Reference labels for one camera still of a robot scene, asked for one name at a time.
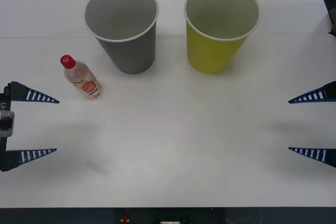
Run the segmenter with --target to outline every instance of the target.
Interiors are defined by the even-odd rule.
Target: gray paper cup
[[[136,74],[154,62],[158,14],[156,0],[89,0],[84,20],[116,67]]]

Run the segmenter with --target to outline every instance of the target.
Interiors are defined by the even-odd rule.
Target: cable
[[[262,223],[262,219],[263,218],[263,213],[262,213],[262,208],[260,207],[260,222],[259,222],[259,224],[261,224]],[[228,219],[225,219],[226,220],[226,222],[227,223],[229,223],[229,224],[236,224],[236,223],[233,223],[232,221],[230,221],[230,220],[228,220]]]

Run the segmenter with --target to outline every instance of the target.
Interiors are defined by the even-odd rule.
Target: cup rim
[[[240,39],[243,39],[243,38],[246,38],[248,35],[250,35],[251,33],[253,33],[253,31],[258,27],[259,25],[259,22],[260,22],[260,5],[259,5],[259,2],[257,0],[254,0],[257,4],[257,7],[258,7],[258,10],[259,10],[259,15],[258,15],[258,20],[256,22],[256,24],[254,25],[254,27],[247,33],[245,33],[244,35],[241,35],[239,37],[236,37],[236,38],[230,38],[230,39],[221,39],[221,38],[216,38],[216,37],[212,37],[210,35],[207,35],[203,32],[201,32],[200,30],[198,30],[189,20],[188,18],[188,15],[187,15],[187,10],[186,10],[186,6],[187,6],[187,2],[188,0],[185,0],[184,2],[184,16],[185,16],[185,19],[187,20],[188,24],[200,35],[206,37],[206,38],[209,38],[209,39],[212,39],[212,40],[218,40],[218,41],[235,41],[235,40],[240,40]]]
[[[86,2],[86,4],[85,4],[85,8],[84,8],[84,12],[83,12],[83,15],[82,15],[83,20],[84,20],[85,27],[86,27],[86,29],[87,29],[93,36],[95,36],[97,39],[100,39],[100,40],[103,40],[103,41],[106,41],[106,42],[126,42],[126,41],[134,40],[134,39],[137,39],[137,38],[141,37],[142,35],[144,35],[145,33],[147,33],[147,32],[148,32],[148,31],[155,25],[156,20],[157,20],[157,17],[158,17],[158,15],[159,15],[159,4],[158,4],[158,0],[154,0],[154,1],[155,1],[155,5],[156,5],[156,14],[155,14],[155,18],[154,18],[153,22],[149,25],[149,27],[148,27],[145,31],[143,31],[143,32],[141,32],[140,34],[135,35],[135,36],[133,36],[133,37],[131,37],[131,38],[127,38],[127,39],[106,39],[106,38],[103,38],[103,37],[101,37],[101,36],[95,34],[95,33],[89,28],[89,26],[88,26],[87,23],[86,23],[86,20],[85,20],[85,11],[86,11],[86,8],[88,7],[88,4],[89,4],[90,1],[91,1],[91,0],[88,0],[88,1]]]

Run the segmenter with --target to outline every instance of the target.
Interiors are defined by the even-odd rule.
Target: paper cup
[[[256,0],[186,0],[187,54],[202,73],[219,73],[258,26]]]
[[[136,74],[154,62],[158,14],[156,0],[89,0],[84,20],[116,67]]]

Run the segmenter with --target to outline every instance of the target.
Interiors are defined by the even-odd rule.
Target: red bottle cap
[[[71,69],[76,65],[75,60],[70,55],[63,55],[61,63],[66,69]]]

